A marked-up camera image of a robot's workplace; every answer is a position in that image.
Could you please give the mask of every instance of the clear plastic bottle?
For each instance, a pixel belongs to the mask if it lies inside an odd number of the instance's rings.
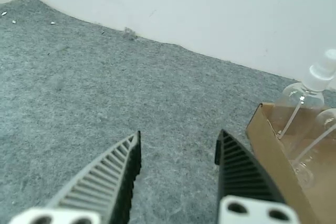
[[[302,82],[284,89],[268,117],[280,140],[288,134],[294,142],[311,126],[324,106],[322,91],[333,79],[335,71],[336,50],[331,49],[309,68]]]
[[[303,188],[310,188],[319,180],[328,180],[336,172],[336,109],[321,112],[313,127],[288,153],[293,169]]]

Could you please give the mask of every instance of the gray carpet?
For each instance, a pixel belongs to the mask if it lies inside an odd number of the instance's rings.
[[[1,4],[4,11],[0,222],[43,206],[98,154],[140,130],[130,223],[214,223],[220,129],[248,146],[245,127],[258,103],[293,81],[86,23],[39,0]]]

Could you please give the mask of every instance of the bottle cap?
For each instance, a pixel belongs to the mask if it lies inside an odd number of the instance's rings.
[[[336,72],[336,50],[329,49],[316,63],[310,66],[302,84],[311,91],[325,90]]]

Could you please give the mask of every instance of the brown cardboard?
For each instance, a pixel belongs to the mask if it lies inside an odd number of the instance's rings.
[[[257,108],[249,125],[247,136],[255,156],[277,184],[288,205],[299,215],[302,224],[336,223],[336,167],[330,167],[322,183],[309,190],[303,190],[284,154],[283,145],[267,120],[272,104],[263,103]],[[336,158],[326,147],[326,156]]]

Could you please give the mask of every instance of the white wall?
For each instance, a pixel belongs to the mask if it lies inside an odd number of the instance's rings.
[[[83,20],[298,80],[314,58],[336,48],[336,0],[42,1]]]

